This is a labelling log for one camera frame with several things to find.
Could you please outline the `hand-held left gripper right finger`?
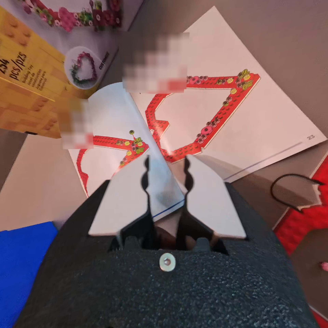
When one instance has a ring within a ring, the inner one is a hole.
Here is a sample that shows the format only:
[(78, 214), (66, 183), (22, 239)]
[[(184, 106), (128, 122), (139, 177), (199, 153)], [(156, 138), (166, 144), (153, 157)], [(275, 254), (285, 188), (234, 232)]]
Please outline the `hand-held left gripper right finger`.
[(184, 161), (187, 213), (216, 236), (245, 239), (246, 232), (220, 175), (194, 155)]

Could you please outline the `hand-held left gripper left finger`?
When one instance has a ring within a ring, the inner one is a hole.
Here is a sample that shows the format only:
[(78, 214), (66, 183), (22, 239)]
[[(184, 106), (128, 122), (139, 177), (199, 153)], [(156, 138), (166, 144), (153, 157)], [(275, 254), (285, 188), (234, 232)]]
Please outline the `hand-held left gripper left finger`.
[(150, 215), (149, 156), (133, 160), (109, 181), (88, 234), (114, 236), (135, 220)]

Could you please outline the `red brick heart frame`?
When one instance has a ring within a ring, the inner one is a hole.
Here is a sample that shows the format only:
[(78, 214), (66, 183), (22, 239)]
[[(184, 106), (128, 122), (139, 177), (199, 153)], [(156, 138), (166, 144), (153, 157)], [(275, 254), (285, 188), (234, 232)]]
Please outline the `red brick heart frame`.
[[(292, 261), (319, 327), (327, 327), (327, 272), (319, 265), (327, 261), (327, 164), (326, 153), (310, 177), (284, 174), (270, 186), (272, 198), (287, 206), (274, 232)], [(279, 199), (275, 185), (287, 178), (306, 180), (316, 197), (312, 203), (292, 206)]]

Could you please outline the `instruction booklet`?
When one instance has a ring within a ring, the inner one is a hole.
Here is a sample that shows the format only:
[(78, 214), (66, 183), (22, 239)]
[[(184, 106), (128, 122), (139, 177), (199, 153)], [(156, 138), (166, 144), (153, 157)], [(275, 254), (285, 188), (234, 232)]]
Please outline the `instruction booklet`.
[(128, 93), (120, 82), (89, 98), (94, 148), (69, 150), (87, 196), (130, 162), (148, 155), (151, 213), (158, 220), (183, 206), (188, 154), (233, 182), (327, 140), (216, 7), (186, 32), (183, 92)]

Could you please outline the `grey desk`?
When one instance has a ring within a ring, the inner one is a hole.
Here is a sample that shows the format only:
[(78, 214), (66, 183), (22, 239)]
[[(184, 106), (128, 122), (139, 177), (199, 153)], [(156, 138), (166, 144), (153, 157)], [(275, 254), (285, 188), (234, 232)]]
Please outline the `grey desk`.
[[(213, 6), (327, 136), (327, 1), (144, 1), (130, 31), (184, 32)], [(1, 231), (60, 228), (85, 199), (59, 139), (1, 129)]]

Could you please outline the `blue plastic bin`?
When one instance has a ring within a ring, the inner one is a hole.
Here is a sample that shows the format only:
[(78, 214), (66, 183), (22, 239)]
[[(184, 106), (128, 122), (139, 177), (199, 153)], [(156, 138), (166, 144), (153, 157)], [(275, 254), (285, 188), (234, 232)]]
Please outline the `blue plastic bin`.
[(0, 232), (1, 328), (10, 328), (17, 321), (57, 233), (52, 222)]

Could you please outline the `yellow carton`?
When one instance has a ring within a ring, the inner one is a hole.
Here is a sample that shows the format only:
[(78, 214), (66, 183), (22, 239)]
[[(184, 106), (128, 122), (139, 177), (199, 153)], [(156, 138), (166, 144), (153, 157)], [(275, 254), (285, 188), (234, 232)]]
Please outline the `yellow carton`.
[(3, 7), (0, 39), (1, 129), (60, 138), (55, 100), (91, 92), (69, 82), (64, 55)]

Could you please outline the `white product box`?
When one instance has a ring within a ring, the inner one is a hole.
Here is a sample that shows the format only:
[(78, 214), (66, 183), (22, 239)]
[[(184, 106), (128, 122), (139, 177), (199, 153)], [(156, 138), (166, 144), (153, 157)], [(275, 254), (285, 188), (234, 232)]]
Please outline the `white product box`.
[[(144, 1), (1, 1), (1, 6), (65, 56), (73, 94), (92, 95), (114, 56), (123, 32), (129, 30)], [(82, 52), (94, 60), (96, 78), (87, 62), (79, 70), (84, 84), (75, 84), (72, 66)]]

